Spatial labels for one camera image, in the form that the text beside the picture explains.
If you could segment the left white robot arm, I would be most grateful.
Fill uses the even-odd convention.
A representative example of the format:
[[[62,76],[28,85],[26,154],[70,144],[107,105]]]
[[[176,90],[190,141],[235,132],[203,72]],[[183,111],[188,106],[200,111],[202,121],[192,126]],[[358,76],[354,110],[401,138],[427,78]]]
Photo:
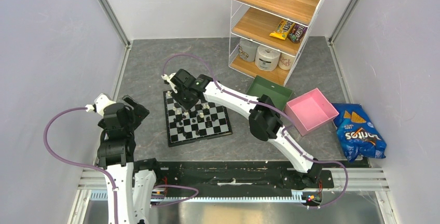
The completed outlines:
[[[94,100],[93,107],[102,117],[97,155],[108,193],[108,222],[148,223],[152,190],[161,184],[163,173],[153,167],[155,159],[145,167],[135,161],[134,131],[149,110],[128,95],[115,102],[104,93]]]

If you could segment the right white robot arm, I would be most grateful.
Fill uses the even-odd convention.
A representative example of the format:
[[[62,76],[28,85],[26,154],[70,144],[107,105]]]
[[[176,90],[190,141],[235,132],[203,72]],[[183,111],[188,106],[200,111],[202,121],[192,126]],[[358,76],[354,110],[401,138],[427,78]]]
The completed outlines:
[[[322,166],[293,140],[281,120],[282,112],[269,96],[249,96],[209,76],[194,77],[184,69],[171,75],[163,74],[161,78],[170,85],[171,96],[182,111],[188,111],[205,100],[239,113],[249,121],[250,133],[255,138],[273,144],[287,157],[305,187],[313,187],[320,181]]]

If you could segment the black white chessboard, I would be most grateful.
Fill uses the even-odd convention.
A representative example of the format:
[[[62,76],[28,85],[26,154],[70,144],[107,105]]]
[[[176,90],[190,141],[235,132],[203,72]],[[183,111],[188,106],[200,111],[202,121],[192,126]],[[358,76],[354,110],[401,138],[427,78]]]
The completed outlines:
[[[163,102],[169,147],[232,134],[227,108],[222,105],[198,101],[184,111],[170,91],[163,92]]]

